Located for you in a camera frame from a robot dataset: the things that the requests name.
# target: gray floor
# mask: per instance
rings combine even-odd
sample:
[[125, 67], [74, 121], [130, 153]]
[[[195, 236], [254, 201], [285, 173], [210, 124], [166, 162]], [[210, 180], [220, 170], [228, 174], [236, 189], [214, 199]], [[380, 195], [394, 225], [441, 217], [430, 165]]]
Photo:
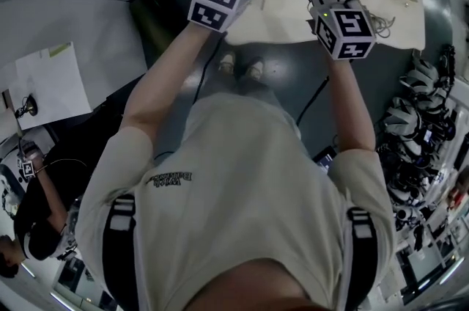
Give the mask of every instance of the gray floor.
[[[441, 46], [451, 43], [449, 0], [424, 0], [424, 3], [427, 44], [424, 56], [434, 63]], [[210, 39], [202, 49], [197, 59], [195, 75], [200, 76], [204, 63], [213, 52], [216, 40]], [[205, 80], [215, 71], [218, 60], [229, 48], [226, 43], [220, 47], [207, 69]], [[237, 64], [241, 66], [246, 65], [255, 56], [265, 59], [266, 69], [262, 80], [273, 88], [282, 106], [295, 120], [327, 76], [323, 62], [324, 51], [318, 42], [291, 45], [248, 44], [232, 50], [237, 54]], [[410, 50], [377, 45], [367, 59], [354, 62], [353, 68], [374, 122], [383, 116], [392, 97], [403, 91], [398, 78], [409, 68], [411, 54]], [[177, 98], [158, 142], [156, 154], [178, 148], [195, 89], [188, 89]], [[304, 115], [300, 130], [311, 157], [332, 144], [336, 130], [331, 116], [328, 87]]]

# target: person in black shirt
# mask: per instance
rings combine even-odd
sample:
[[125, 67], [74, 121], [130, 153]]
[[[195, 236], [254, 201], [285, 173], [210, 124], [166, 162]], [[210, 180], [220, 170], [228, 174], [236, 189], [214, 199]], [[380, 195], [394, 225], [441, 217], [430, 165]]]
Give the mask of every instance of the person in black shirt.
[[15, 215], [15, 238], [0, 236], [0, 275], [14, 277], [26, 258], [44, 260], [63, 253], [56, 251], [62, 247], [69, 210], [85, 192], [120, 120], [103, 108], [72, 128], [44, 159], [32, 159], [36, 177], [29, 182]]

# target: neck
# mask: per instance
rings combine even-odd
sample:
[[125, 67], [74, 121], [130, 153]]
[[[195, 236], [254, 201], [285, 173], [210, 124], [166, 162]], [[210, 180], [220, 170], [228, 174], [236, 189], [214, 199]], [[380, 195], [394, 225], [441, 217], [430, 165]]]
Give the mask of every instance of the neck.
[[291, 310], [311, 306], [298, 281], [272, 260], [253, 260], [222, 273], [185, 311]]
[[26, 259], [26, 256], [24, 255], [23, 249], [21, 248], [18, 237], [15, 238], [12, 244], [15, 247], [15, 261], [18, 265], [20, 265]]

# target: t-shirt sleeve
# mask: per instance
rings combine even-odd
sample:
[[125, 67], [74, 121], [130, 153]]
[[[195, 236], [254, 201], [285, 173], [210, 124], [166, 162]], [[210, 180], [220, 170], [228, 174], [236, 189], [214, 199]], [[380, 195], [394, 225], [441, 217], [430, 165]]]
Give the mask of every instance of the t-shirt sleeve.
[[106, 208], [140, 182], [149, 169], [152, 154], [148, 135], [126, 127], [109, 139], [93, 172], [81, 201], [75, 237], [86, 266], [98, 279], [103, 279], [101, 241]]
[[56, 251], [61, 238], [48, 221], [38, 222], [29, 233], [29, 254], [36, 260], [45, 260]]
[[378, 238], [376, 282], [385, 275], [395, 252], [396, 228], [388, 191], [376, 152], [348, 150], [338, 154], [329, 169], [329, 178], [352, 203], [368, 211]]

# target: white shoe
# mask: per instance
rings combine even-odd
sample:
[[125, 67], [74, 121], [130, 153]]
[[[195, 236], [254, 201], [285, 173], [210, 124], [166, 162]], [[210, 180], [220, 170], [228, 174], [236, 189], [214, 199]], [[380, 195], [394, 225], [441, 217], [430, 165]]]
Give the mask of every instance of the white shoe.
[[262, 74], [264, 73], [264, 59], [258, 56], [253, 59], [253, 64], [249, 66], [246, 71], [246, 76], [254, 80], [261, 79]]
[[224, 55], [220, 61], [220, 65], [218, 66], [218, 71], [233, 75], [233, 72], [235, 71], [235, 53], [229, 51]]

